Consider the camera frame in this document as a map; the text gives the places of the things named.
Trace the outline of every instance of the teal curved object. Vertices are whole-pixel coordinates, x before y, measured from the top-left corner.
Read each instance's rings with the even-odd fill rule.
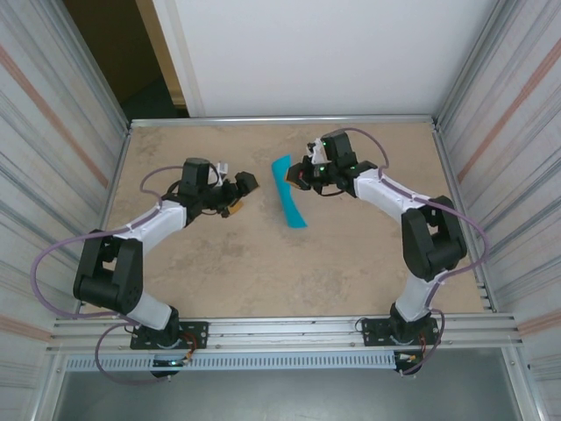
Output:
[[[279,191],[280,202],[284,210],[287,224],[290,228],[306,228],[308,225],[298,211],[296,203],[290,194],[290,184],[285,181],[285,175],[290,168],[290,155],[285,155],[273,162],[271,169],[273,170],[274,182]]]

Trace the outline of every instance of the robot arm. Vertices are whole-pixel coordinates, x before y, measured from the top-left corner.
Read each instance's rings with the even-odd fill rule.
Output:
[[[139,322],[162,346],[173,344],[179,331],[179,315],[176,309],[144,291],[143,259],[163,239],[191,224],[204,211],[229,217],[241,207],[240,199],[259,186],[255,177],[246,172],[238,173],[235,183],[230,182],[223,178],[225,171],[206,160],[187,159],[181,180],[170,186],[161,205],[125,225],[129,231],[87,240],[74,296]],[[157,213],[153,218],[136,224],[154,211]],[[105,267],[104,263],[112,262],[113,269]]]
[[[383,175],[371,162],[358,162],[344,132],[325,135],[308,144],[308,150],[302,162],[288,170],[287,182],[321,196],[333,196],[324,195],[323,188],[335,184],[338,193],[373,204],[401,225],[403,259],[409,273],[403,293],[390,310],[390,325],[397,342],[409,342],[430,317],[428,304],[439,278],[467,253],[458,219],[414,199],[448,207],[452,207],[451,200],[419,195]]]

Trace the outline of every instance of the doorway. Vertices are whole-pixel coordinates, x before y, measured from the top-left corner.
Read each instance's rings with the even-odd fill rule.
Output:
[[[129,121],[188,117],[152,0],[63,3]]]

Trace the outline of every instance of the corrugated metal wall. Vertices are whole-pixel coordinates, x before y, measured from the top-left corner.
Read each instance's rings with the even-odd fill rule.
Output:
[[[464,94],[439,118],[468,213],[492,242],[551,418],[561,417],[561,2],[514,3]]]
[[[0,419],[20,419],[54,316],[29,286],[32,259],[59,239],[98,227],[126,124],[60,2],[0,2]],[[39,267],[39,286],[63,309],[80,246]]]

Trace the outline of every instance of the beige marble surface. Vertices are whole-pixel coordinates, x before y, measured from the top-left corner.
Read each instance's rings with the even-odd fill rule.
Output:
[[[430,196],[448,195],[426,124],[355,125],[387,149],[387,174]],[[254,173],[260,189],[230,218],[199,217],[160,243],[145,261],[145,288],[183,317],[271,317],[385,314],[401,293],[406,267],[401,230],[388,216],[350,196],[320,197],[293,190],[309,227],[287,227],[271,162],[301,159],[306,143],[337,125],[150,127],[133,131],[109,227],[153,205],[138,192],[149,171],[198,156],[227,161],[230,176]],[[352,133],[360,160],[381,163],[367,138]],[[179,170],[147,187],[165,192]],[[472,274],[452,278],[434,304],[446,312],[482,311]]]

